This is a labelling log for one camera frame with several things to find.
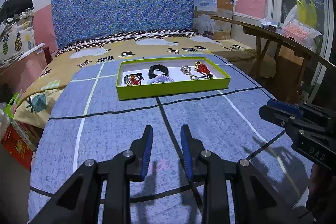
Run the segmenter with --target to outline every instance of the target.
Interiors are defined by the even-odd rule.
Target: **purple spiral hair tie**
[[[167,75],[158,75],[155,76],[153,79],[149,79],[147,84],[157,84],[157,83],[165,83],[165,82],[174,82],[172,78]]]

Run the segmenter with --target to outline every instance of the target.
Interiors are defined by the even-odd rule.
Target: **polka dot fabric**
[[[87,37],[191,29],[193,25],[194,0],[51,0],[51,3],[58,48]]]
[[[108,35],[106,37],[98,37],[93,39],[86,39],[66,45],[63,49],[59,50],[55,57],[62,53],[81,50],[91,47],[103,47],[106,44],[113,42],[121,42],[126,40],[139,41],[145,38],[164,38],[164,37],[192,37],[198,35],[191,30],[162,30],[162,31],[139,31],[139,32],[127,32]]]

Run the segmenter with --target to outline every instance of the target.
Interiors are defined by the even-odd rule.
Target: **wooden table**
[[[334,64],[330,63],[328,60],[324,59],[322,56],[318,55],[317,53],[313,52],[312,50],[308,49],[307,47],[305,47],[304,45],[296,42],[293,39],[290,39],[290,38],[285,37],[285,36],[283,36],[279,33],[273,32],[271,30],[265,29],[265,28],[260,27],[260,26],[255,26],[255,25],[251,25],[251,24],[248,24],[248,23],[240,22],[240,21],[237,21],[237,20],[229,19],[229,18],[219,17],[219,16],[210,16],[210,17],[214,20],[220,20],[220,21],[224,21],[224,22],[230,22],[232,24],[241,25],[241,26],[243,26],[243,31],[244,31],[245,34],[254,35],[256,37],[257,60],[255,61],[254,65],[251,69],[251,72],[250,72],[250,76],[253,79],[258,78],[259,75],[260,75],[260,65],[261,65],[261,62],[262,62],[262,60],[263,60],[263,58],[266,54],[266,51],[267,51],[271,41],[274,41],[278,44],[277,49],[276,49],[276,54],[275,54],[275,57],[274,57],[275,59],[279,55],[281,46],[285,46],[285,47],[293,50],[294,54],[296,56],[303,57],[303,62],[301,64],[299,74],[298,74],[298,76],[297,76],[297,78],[294,82],[293,89],[286,96],[286,102],[288,102],[290,97],[292,95],[294,95],[299,90],[300,83],[301,83],[302,78],[303,78],[303,74],[304,74],[306,66],[307,66],[307,64],[308,64],[308,62],[310,61],[311,58],[320,62],[327,69],[331,69],[331,70],[334,70],[336,72],[336,66]],[[267,42],[266,42],[262,51],[261,51],[261,42],[260,42],[261,37],[267,39]]]

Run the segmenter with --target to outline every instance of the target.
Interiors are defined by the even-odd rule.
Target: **black watch band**
[[[153,78],[155,78],[155,76],[158,76],[158,75],[154,74],[155,70],[159,70],[159,71],[163,72],[164,75],[169,76],[168,68],[159,64],[159,65],[150,66],[149,72],[148,72],[148,78],[149,79],[153,79]]]

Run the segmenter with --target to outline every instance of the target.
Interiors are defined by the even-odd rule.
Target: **headboard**
[[[194,0],[51,0],[58,48],[120,32],[188,29]]]

